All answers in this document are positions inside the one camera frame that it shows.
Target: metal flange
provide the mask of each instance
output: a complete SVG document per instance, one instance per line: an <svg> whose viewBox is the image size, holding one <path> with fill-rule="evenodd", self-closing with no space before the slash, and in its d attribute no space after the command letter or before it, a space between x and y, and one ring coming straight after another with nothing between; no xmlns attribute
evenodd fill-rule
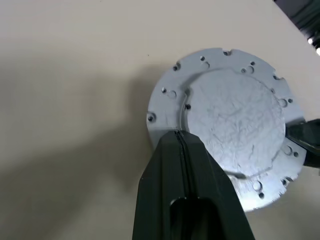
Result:
<svg viewBox="0 0 320 240"><path fill-rule="evenodd" d="M285 131L302 121L286 80L273 67L221 48L179 60L156 84L146 116L154 147L170 130L197 135L228 174L244 211L274 202L298 177L306 150Z"/></svg>

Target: aluminum disc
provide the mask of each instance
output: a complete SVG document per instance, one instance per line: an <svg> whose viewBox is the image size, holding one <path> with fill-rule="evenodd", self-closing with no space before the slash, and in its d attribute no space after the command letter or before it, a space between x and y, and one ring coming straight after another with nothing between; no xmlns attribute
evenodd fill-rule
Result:
<svg viewBox="0 0 320 240"><path fill-rule="evenodd" d="M197 135L245 211L274 202L298 177L306 151L285 129L303 120L286 80L268 63L221 48L179 60L155 86L147 113L154 147L172 129Z"/></svg>

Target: beige tabletop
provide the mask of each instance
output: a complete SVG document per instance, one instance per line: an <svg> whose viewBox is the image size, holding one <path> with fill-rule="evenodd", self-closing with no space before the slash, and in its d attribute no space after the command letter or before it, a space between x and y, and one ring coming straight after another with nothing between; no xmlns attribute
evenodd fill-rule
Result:
<svg viewBox="0 0 320 240"><path fill-rule="evenodd" d="M130 239L153 86L215 47L267 61L320 117L320 57L272 0L2 0L0 239ZM318 171L247 217L257 240L319 239Z"/></svg>

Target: black plastic part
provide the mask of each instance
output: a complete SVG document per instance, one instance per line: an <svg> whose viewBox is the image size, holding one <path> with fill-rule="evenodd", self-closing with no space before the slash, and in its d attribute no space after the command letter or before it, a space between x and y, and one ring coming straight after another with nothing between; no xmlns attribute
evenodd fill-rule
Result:
<svg viewBox="0 0 320 240"><path fill-rule="evenodd" d="M320 168L320 119L287 127L286 137L306 149L305 166Z"/></svg>
<svg viewBox="0 0 320 240"><path fill-rule="evenodd" d="M133 240L254 240L235 189L201 140L170 131L139 182Z"/></svg>

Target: white table surface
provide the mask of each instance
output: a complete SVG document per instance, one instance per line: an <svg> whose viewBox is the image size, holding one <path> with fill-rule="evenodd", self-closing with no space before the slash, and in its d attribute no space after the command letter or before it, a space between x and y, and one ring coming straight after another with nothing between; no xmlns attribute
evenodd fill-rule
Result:
<svg viewBox="0 0 320 240"><path fill-rule="evenodd" d="M267 61L320 117L320 57L271 0L2 0L0 239L131 239L153 86L213 47ZM247 217L257 240L319 239L319 202L305 167Z"/></svg>

